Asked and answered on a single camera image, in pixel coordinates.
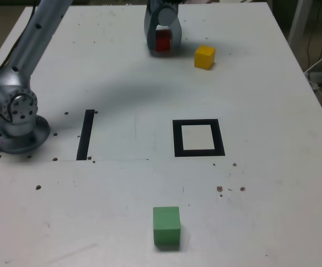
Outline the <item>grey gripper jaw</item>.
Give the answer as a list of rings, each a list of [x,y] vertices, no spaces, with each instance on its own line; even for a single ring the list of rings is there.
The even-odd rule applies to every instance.
[[[150,51],[156,48],[156,28],[158,26],[158,13],[160,9],[160,1],[148,1],[144,19],[144,32],[147,47]]]
[[[170,31],[171,50],[177,50],[181,45],[182,29],[178,18],[178,4],[161,4],[158,12],[158,24],[167,27]]]

